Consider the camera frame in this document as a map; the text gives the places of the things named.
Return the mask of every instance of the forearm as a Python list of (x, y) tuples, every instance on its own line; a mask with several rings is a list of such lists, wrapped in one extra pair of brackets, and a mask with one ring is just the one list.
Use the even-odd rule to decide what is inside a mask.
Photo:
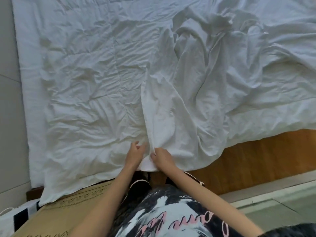
[(207, 188), (199, 185), (178, 168), (170, 168), (165, 173), (185, 193), (200, 202), (230, 227), (244, 237), (257, 237), (263, 231), (235, 207), (221, 199)]
[(122, 169), (99, 203), (72, 231), (70, 237), (105, 237), (108, 234), (134, 171), (132, 167)]

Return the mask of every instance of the t-shirt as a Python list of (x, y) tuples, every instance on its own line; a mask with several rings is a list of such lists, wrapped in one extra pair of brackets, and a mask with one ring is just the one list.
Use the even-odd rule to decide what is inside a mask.
[(241, 236), (191, 196), (171, 185), (150, 191), (137, 206), (126, 207), (121, 215), (121, 224), (112, 232), (117, 237)]

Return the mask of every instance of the white duvet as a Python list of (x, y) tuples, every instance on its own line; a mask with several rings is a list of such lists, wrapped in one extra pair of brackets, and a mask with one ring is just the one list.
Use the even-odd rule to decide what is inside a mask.
[[(193, 170), (227, 146), (316, 127), (314, 0), (35, 4), (49, 95), (41, 205), (116, 177), (134, 140)], [(155, 170), (148, 156), (140, 169)]]

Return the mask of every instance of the person's left hand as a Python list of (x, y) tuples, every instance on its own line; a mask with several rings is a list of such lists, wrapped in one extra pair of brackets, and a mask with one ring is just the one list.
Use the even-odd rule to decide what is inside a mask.
[(139, 167), (141, 161), (143, 160), (144, 153), (147, 148), (147, 143), (143, 143), (141, 146), (137, 144), (139, 141), (132, 142), (130, 150), (127, 153), (125, 166), (134, 168), (135, 170)]

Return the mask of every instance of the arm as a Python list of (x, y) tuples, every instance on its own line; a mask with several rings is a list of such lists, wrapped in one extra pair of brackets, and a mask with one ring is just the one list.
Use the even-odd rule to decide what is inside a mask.
[(167, 150), (155, 148), (155, 152), (156, 155), (152, 154), (151, 158), (157, 168), (163, 171), (182, 191), (200, 202), (239, 234), (244, 237), (257, 237), (264, 233), (243, 213), (176, 167)]
[(70, 237), (105, 237), (109, 233), (121, 200), (134, 172), (143, 159), (146, 144), (137, 146), (137, 143), (134, 142), (131, 144), (122, 171), (110, 185), (109, 189), (102, 195), (97, 205), (74, 228)]

